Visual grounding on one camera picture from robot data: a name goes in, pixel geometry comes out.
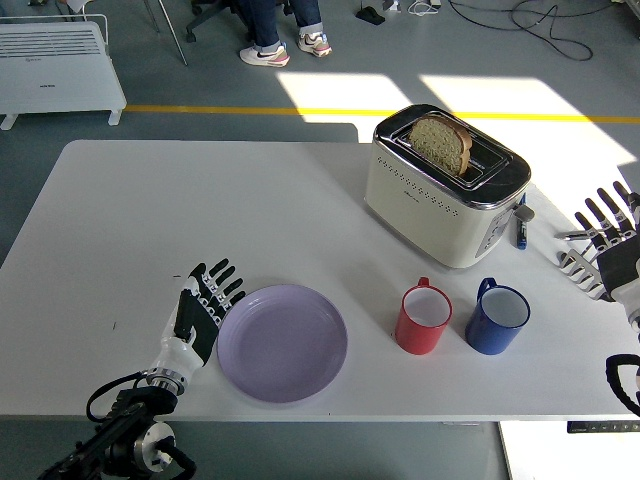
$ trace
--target person's leg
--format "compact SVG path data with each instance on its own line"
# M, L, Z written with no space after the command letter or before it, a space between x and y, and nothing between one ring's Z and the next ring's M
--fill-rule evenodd
M324 57L331 53L327 36L323 33L322 19L318 0L289 0L300 28L298 47L303 52L316 57Z
M280 46L276 29L276 7L274 0L238 0L249 31L255 34L256 50L273 53Z
M284 67L289 61L285 45L280 42L276 29L274 0L238 0L254 46L240 51L240 58L249 65Z
M322 32L322 19L318 0L289 0L300 35Z

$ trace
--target yellow floor line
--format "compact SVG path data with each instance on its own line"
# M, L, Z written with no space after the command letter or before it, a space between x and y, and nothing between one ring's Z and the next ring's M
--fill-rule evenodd
M364 110L343 108L278 108L278 107L204 107L187 105L127 105L126 112L139 113L199 113L215 115L333 115L349 117L388 117L396 110ZM640 124L640 117L605 115L565 115L544 113L453 112L463 119L520 120L573 123Z

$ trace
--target white radiator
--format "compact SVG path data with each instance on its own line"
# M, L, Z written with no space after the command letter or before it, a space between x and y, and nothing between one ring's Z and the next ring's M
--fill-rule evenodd
M91 21L0 23L0 128L21 113L90 110L110 110L117 125L127 101L106 38Z

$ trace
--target toaster vent holes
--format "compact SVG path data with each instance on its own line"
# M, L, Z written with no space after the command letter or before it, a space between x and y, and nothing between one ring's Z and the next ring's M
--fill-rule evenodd
M423 197L427 201L431 201L432 204L437 205L439 208L442 208L446 213L450 214L453 217L457 217L459 215L457 210L451 208L451 206L449 205L446 205L442 200L438 200L438 197L436 197L435 195L431 195L423 187L418 186L416 182L411 180L411 176L405 175L382 158L378 158L378 163L385 169L387 169L390 173L392 173L394 177L398 178L408 188L416 192L420 197Z

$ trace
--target plate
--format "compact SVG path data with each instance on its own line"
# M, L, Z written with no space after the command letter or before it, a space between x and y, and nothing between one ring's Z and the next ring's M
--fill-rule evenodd
M340 312L299 285L274 285L247 295L229 311L218 335L225 376L266 402L295 402L318 393L338 374L346 355Z

